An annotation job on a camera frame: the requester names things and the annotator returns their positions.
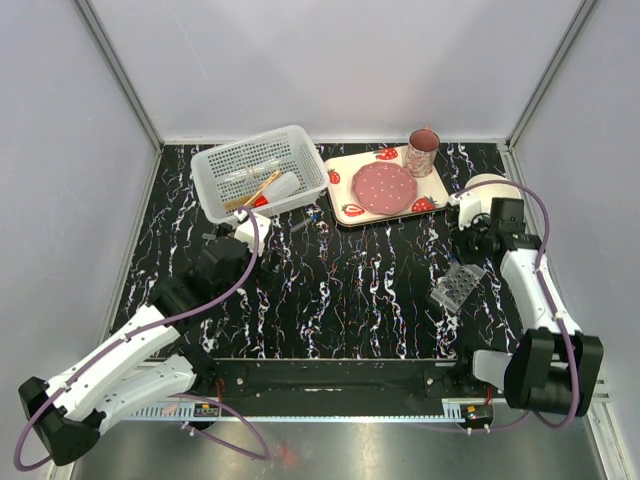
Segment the wooden test tube clamp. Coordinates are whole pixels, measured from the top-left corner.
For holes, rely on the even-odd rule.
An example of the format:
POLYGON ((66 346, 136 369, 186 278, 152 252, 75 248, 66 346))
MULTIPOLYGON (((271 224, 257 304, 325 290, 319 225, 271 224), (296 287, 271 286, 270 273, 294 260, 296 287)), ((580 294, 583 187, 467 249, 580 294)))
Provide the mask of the wooden test tube clamp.
POLYGON ((255 201, 263 194, 264 190, 270 186, 273 182, 275 182, 280 176, 281 176, 282 172, 280 170, 276 170, 259 188, 258 190, 252 194, 251 196, 248 196, 246 198, 243 199, 241 206, 244 207, 251 207, 255 204, 255 201))

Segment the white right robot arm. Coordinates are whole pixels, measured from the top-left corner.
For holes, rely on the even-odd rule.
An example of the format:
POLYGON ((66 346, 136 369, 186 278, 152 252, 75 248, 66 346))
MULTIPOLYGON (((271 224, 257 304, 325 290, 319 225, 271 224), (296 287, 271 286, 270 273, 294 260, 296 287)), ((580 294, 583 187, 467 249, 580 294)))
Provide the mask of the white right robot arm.
POLYGON ((604 357, 596 336, 572 319, 548 270, 539 236, 526 231, 524 202, 477 195, 451 196, 456 225, 451 238, 457 259, 467 265, 489 260, 506 282, 524 327, 514 352, 476 350, 454 371, 466 396, 492 385, 508 405, 537 414, 583 417, 589 410, 604 357))

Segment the clear plastic funnel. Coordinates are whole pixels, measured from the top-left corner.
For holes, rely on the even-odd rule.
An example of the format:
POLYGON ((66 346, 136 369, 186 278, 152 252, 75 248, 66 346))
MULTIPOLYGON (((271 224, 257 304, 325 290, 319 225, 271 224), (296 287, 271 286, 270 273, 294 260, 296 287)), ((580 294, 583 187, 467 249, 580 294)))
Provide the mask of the clear plastic funnel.
POLYGON ((263 162, 255 166, 246 166, 240 170, 225 175, 222 181, 226 183, 247 182, 254 180, 258 175, 269 172, 272 169, 273 163, 271 161, 263 162))

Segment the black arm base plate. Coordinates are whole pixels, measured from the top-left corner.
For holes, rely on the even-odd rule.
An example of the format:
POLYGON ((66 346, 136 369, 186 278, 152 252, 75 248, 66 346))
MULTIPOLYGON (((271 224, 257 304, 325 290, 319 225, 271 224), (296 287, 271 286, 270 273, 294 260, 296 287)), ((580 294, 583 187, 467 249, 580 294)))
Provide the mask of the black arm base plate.
POLYGON ((501 392, 448 360, 219 359, 195 391, 247 417, 455 419, 501 392))

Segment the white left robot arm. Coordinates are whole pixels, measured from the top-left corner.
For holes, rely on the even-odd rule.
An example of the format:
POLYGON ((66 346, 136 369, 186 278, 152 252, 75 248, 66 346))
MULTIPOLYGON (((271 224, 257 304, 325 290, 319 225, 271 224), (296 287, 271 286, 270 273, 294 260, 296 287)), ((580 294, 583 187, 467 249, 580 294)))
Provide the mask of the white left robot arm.
POLYGON ((223 303, 259 267, 261 233, 223 235, 197 259, 156 285, 148 301, 103 344, 66 371, 27 379, 18 394, 27 418, 57 466, 89 452, 137 410, 179 394, 198 400, 227 387, 204 352, 178 340, 200 314, 223 303))

